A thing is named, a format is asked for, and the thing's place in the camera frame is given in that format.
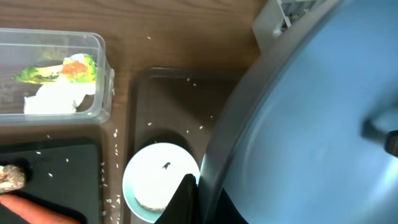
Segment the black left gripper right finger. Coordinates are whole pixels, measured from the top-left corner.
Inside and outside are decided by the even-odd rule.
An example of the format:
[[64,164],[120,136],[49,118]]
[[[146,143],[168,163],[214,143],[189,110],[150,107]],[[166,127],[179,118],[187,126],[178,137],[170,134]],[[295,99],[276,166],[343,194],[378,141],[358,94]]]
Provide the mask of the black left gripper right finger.
[[218,199],[215,215],[215,224],[248,224],[248,222],[240,215],[232,200],[222,189]]

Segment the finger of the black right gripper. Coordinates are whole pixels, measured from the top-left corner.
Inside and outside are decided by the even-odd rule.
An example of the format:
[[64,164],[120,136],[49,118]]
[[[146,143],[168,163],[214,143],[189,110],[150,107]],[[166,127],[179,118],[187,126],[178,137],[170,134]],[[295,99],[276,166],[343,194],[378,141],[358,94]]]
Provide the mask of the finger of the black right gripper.
[[361,136],[397,157],[397,105],[370,116],[363,123]]

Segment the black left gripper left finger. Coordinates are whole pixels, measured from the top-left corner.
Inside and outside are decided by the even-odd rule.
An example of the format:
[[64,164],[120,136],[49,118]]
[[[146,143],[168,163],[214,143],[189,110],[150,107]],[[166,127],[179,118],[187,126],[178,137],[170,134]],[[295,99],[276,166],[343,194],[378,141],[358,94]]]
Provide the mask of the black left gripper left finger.
[[197,206],[196,178],[192,174],[186,174],[155,224],[197,224]]

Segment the light blue rice bowl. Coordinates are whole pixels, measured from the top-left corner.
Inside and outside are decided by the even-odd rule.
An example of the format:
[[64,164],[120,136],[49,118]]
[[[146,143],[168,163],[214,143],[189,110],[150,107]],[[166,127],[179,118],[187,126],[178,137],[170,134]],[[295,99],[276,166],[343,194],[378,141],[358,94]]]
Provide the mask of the light blue rice bowl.
[[200,176],[197,162],[186,149],[167,142],[150,144],[127,163],[124,201],[138,218],[155,223],[187,174],[196,180]]

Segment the blue plate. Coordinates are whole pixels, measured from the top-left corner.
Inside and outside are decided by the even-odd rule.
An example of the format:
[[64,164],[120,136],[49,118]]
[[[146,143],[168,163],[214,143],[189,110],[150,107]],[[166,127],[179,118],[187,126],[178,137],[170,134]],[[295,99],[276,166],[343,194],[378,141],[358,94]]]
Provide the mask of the blue plate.
[[244,74],[201,165],[201,220],[222,189],[248,223],[396,223],[397,157],[361,136],[397,105],[397,2],[325,1]]

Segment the orange carrot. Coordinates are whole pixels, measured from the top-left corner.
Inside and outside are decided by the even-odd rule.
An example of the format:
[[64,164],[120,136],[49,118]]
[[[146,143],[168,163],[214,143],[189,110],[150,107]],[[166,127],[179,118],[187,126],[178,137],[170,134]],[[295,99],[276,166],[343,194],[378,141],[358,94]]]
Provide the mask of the orange carrot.
[[1,195],[1,204],[30,224],[81,223],[16,195]]

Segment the white tissue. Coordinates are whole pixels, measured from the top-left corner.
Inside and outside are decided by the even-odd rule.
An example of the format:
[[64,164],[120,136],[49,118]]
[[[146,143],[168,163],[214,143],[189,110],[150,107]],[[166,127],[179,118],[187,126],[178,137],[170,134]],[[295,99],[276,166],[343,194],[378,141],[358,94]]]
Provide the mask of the white tissue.
[[86,95],[94,95],[94,83],[57,82],[42,85],[34,96],[24,97],[25,114],[72,114]]

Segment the brown shiitake mushroom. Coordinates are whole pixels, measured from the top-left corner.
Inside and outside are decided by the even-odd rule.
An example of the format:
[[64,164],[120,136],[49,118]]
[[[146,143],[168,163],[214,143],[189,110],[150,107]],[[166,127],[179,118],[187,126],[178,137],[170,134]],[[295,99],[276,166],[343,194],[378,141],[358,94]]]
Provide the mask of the brown shiitake mushroom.
[[23,168],[15,165],[1,166],[1,193],[19,190],[26,185],[26,174]]

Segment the yellow green foil wrapper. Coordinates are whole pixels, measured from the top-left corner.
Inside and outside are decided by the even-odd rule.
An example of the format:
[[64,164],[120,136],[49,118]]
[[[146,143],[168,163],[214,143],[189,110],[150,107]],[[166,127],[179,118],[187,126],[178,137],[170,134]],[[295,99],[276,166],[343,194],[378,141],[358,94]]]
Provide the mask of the yellow green foil wrapper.
[[44,85],[64,78],[70,83],[95,83],[97,67],[90,54],[74,54],[63,59],[62,64],[47,67],[29,66],[14,76],[18,82]]

